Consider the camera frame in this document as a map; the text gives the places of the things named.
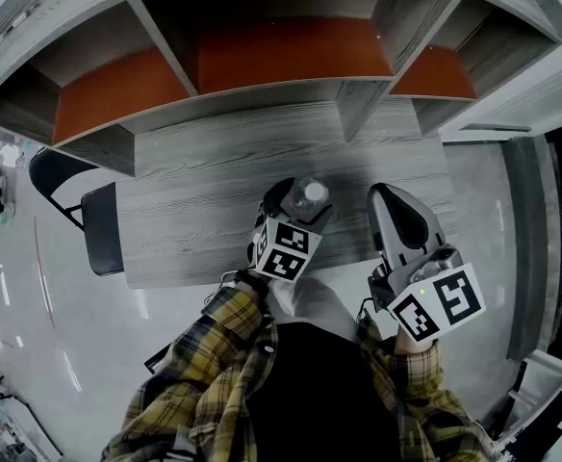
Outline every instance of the yellow plaid sleeve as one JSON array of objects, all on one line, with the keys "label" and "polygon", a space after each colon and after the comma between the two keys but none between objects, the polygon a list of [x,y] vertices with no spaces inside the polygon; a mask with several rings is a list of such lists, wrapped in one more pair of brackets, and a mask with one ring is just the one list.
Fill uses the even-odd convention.
[{"label": "yellow plaid sleeve", "polygon": [[387,359],[398,394],[421,425],[436,457],[450,462],[489,460],[483,433],[456,396],[441,388],[444,376],[438,341],[423,353],[391,354]]},{"label": "yellow plaid sleeve", "polygon": [[223,288],[202,317],[174,341],[161,367],[134,395],[122,429],[102,460],[140,462],[196,457],[189,432],[195,407],[213,381],[257,330],[262,316],[246,293]]}]

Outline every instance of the wire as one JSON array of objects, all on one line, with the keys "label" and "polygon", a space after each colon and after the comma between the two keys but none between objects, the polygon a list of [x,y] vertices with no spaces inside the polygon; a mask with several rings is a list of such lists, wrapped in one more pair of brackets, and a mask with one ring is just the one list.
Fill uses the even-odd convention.
[{"label": "wire", "polygon": [[[253,269],[255,269],[255,267],[251,266],[251,267],[247,267],[245,270],[253,270]],[[229,270],[223,273],[223,275],[221,276],[221,282],[219,282],[217,288],[204,298],[204,306],[206,306],[211,301],[211,297],[213,297],[213,295],[216,295],[217,292],[223,287],[223,284],[225,283],[225,278],[231,273],[236,273],[236,272],[237,270]]]},{"label": "wire", "polygon": [[362,312],[365,311],[365,305],[367,304],[367,301],[372,301],[373,306],[375,306],[375,300],[372,297],[366,297],[365,299],[363,299],[362,304],[360,305],[360,310],[358,311],[358,315],[356,315],[356,321],[360,321],[360,319],[362,318]]},{"label": "wire", "polygon": [[479,427],[479,428],[482,430],[482,432],[484,433],[484,436],[486,437],[486,440],[487,440],[488,442],[490,442],[491,445],[492,445],[494,448],[497,448],[497,447],[498,447],[498,443],[497,443],[495,440],[493,440],[493,438],[491,438],[491,437],[489,436],[489,434],[486,432],[486,429],[484,429],[484,426],[483,426],[482,424],[480,424],[478,421],[474,420],[474,419],[472,419],[472,422],[473,422],[473,424],[475,424],[477,427]]}]

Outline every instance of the gray wood grain tabletop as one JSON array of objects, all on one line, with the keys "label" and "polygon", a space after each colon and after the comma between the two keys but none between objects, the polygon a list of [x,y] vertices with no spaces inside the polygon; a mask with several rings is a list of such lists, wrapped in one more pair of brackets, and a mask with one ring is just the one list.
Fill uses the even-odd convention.
[{"label": "gray wood grain tabletop", "polygon": [[137,178],[116,187],[129,286],[216,283],[224,271],[245,267],[257,204],[290,176],[317,176],[336,210],[310,269],[377,256],[365,208],[377,182],[412,193],[453,234],[444,149],[439,139],[421,136],[406,101],[403,110],[396,100],[392,117],[377,115],[350,142],[334,102],[235,112],[137,135]]}]

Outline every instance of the glossy floor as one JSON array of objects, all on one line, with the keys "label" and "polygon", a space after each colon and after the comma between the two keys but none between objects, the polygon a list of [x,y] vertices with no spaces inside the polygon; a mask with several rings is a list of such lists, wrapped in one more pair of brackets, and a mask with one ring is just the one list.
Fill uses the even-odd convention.
[{"label": "glossy floor", "polygon": [[[0,227],[0,373],[32,404],[65,454],[96,460],[149,375],[143,361],[197,318],[212,287],[132,291],[123,274],[95,276],[80,230],[31,185],[26,164],[37,147],[0,142],[0,151],[16,201],[14,217]],[[21,154],[25,166],[18,169]],[[459,215],[452,243],[473,262],[488,307],[442,340],[446,383],[482,418],[517,370],[505,360],[514,309],[514,220],[498,145],[451,146],[446,155]],[[61,187],[57,198],[75,205],[117,177],[101,169],[83,173]],[[355,314],[375,265],[314,275]],[[395,333],[385,313],[376,319],[384,335]]]}]

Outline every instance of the plaid shirt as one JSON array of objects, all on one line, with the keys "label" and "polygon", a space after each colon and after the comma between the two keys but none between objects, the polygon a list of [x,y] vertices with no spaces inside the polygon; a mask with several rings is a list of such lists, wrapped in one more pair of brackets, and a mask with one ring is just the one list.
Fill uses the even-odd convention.
[{"label": "plaid shirt", "polygon": [[[479,428],[440,389],[437,343],[420,354],[393,355],[387,350],[394,343],[382,343],[368,314],[358,339],[375,389],[398,423],[401,460],[488,460]],[[266,381],[277,341],[265,300],[222,288],[137,391],[102,460],[257,460],[246,400]]]}]

